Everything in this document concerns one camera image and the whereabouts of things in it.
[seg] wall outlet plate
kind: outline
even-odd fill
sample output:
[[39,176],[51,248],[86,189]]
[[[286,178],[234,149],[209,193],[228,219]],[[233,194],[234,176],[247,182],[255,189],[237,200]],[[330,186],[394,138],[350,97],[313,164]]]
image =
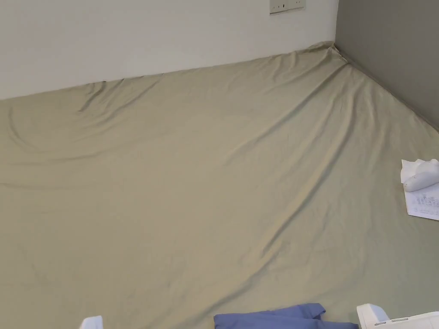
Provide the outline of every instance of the wall outlet plate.
[[304,9],[306,0],[270,0],[270,14],[286,12],[290,9]]
[[289,0],[289,9],[302,9],[306,7],[306,0]]
[[281,13],[289,9],[289,0],[270,0],[270,14]]

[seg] blue cloth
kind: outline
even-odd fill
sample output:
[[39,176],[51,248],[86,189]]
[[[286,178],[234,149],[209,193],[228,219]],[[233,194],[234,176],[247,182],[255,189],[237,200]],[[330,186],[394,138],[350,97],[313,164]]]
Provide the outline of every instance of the blue cloth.
[[215,329],[358,329],[353,323],[321,320],[320,304],[303,304],[275,311],[247,314],[218,314]]

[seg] mattress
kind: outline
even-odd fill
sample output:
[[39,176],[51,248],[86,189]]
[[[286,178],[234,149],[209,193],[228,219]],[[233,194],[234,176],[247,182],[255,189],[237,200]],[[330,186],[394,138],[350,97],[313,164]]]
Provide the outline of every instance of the mattress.
[[330,43],[3,100],[1,327],[439,309],[439,223],[399,182],[438,145]]

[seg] white object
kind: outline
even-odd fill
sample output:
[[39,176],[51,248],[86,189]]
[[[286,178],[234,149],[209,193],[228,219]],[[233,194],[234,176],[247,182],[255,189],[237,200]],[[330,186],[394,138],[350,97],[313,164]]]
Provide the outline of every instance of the white object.
[[104,322],[101,316],[94,316],[91,318],[86,318],[79,329],[103,329]]
[[[422,172],[427,173],[431,167],[437,165],[436,162],[437,161],[435,159],[432,161],[423,161],[417,159],[415,162],[402,160],[403,168],[401,170],[401,183],[404,184],[408,182],[409,179],[420,175]],[[406,189],[404,190],[407,213],[411,216],[439,220],[439,184],[429,184],[431,180],[435,180],[431,176],[429,176],[429,178],[424,176],[419,180],[420,182],[416,182],[417,187],[422,185],[430,186],[412,192],[409,192]]]
[[404,182],[404,190],[414,192],[439,182],[439,162],[436,159],[420,163],[416,174]]
[[439,312],[391,320],[381,307],[364,304],[357,306],[357,313],[361,329],[439,329]]
[[306,7],[306,0],[270,0],[270,14]]

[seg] white wall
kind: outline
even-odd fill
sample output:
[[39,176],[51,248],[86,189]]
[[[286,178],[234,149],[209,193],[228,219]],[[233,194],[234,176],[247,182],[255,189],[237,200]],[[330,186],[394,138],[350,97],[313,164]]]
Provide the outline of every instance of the white wall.
[[338,0],[0,0],[0,99],[334,40]]

